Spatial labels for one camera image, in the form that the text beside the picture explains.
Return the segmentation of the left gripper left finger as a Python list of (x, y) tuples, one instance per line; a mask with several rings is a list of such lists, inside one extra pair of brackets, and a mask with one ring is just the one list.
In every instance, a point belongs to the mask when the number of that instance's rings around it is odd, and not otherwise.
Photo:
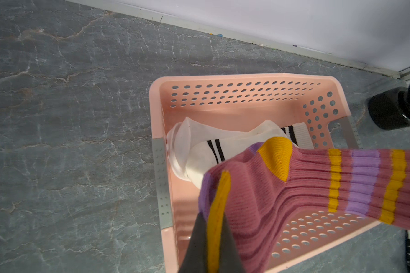
[(207, 223), (198, 213), (179, 273), (207, 272)]

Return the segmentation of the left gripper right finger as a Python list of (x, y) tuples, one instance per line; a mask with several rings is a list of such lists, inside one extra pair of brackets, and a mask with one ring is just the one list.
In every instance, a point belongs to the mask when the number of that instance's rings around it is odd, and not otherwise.
[(230, 230), (226, 216), (223, 218), (220, 255), (219, 255), (219, 273), (245, 273), (245, 268), (239, 257), (238, 249), (235, 244), (232, 232)]

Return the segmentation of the magenta striped sock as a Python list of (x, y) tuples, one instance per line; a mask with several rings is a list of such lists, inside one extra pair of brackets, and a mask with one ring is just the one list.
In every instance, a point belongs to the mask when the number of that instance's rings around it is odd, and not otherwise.
[(306, 150), (273, 137), (208, 170), (199, 195), (208, 271), (226, 216), (249, 273), (265, 270), (286, 222), (303, 210), (345, 212), (410, 230), (410, 150)]

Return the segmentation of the white sock two black stripes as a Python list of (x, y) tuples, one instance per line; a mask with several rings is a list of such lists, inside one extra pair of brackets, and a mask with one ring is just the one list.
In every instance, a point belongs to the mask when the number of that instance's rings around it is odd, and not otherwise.
[(305, 123), (297, 123), (287, 127), (282, 127), (285, 135), (299, 148), (313, 150), (313, 142)]

